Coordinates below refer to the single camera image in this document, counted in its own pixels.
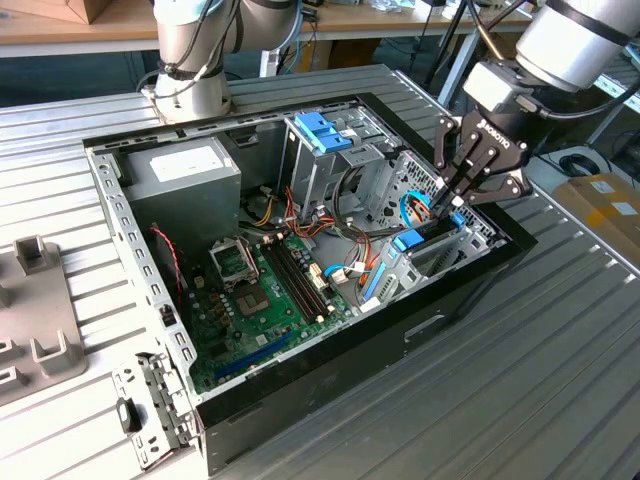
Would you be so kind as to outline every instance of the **wooden shelf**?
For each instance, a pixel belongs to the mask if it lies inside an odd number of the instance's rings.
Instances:
[[[318,31],[416,29],[424,24],[425,10],[418,7],[401,13],[382,13],[365,4],[356,7],[325,4],[318,8]],[[1,13],[0,45],[157,39],[156,22],[148,0],[114,0],[91,25],[8,10]],[[526,16],[515,13],[504,20],[504,25],[526,26],[529,22]],[[428,28],[446,28],[448,24],[448,19],[432,16]],[[464,20],[461,26],[471,25],[470,20]],[[311,26],[305,23],[302,32],[311,31]]]

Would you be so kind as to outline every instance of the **slotted aluminum surface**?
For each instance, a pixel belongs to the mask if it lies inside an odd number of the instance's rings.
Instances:
[[[640,70],[631,64],[629,58],[619,56],[607,67],[595,85],[603,92],[617,97],[633,85],[640,77]],[[640,114],[640,92],[625,102],[625,105]]]
[[[371,66],[236,82],[242,110],[373,91],[432,140],[437,115]],[[2,478],[137,478],[109,378],[154,349],[79,139],[157,125],[121,95],[0,110],[0,251],[62,247],[87,372],[0,408]],[[507,211],[539,241],[472,315],[229,466],[222,479],[620,478],[640,464],[640,297],[627,269],[540,196]],[[204,478],[187,450],[147,474]]]

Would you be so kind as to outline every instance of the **yellow wire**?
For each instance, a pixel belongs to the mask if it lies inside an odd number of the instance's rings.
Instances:
[[[273,207],[273,199],[275,197],[271,196],[269,197],[269,204],[267,205],[267,211],[264,214],[264,217],[262,217],[262,219],[256,223],[254,223],[254,225],[256,227],[261,227],[263,225],[266,225],[266,223],[269,221],[269,219],[271,218],[271,207]]]

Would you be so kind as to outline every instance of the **cardboard box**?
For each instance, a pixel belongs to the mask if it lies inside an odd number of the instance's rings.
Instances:
[[[111,0],[0,0],[0,8],[88,24],[109,3]]]
[[[640,193],[615,173],[572,178],[553,197],[611,245],[640,266]]]

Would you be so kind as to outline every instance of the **expansion slot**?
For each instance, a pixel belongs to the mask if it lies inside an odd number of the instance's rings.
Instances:
[[[289,338],[290,335],[291,335],[291,332],[283,335],[282,337],[271,342],[270,344],[265,345],[262,348],[259,348],[255,352],[250,353],[249,355],[245,355],[244,357],[239,358],[238,360],[234,360],[228,365],[225,365],[224,367],[217,369],[215,371],[216,378],[223,378],[227,375],[233,375],[234,373],[240,370],[244,370],[245,368],[248,368],[251,365],[260,363],[260,361],[264,360],[270,355],[273,355],[274,353],[282,350],[287,344],[287,338]]]
[[[264,248],[263,254],[306,322],[322,321],[329,310],[309,279],[300,271],[289,249],[282,242],[276,242]]]

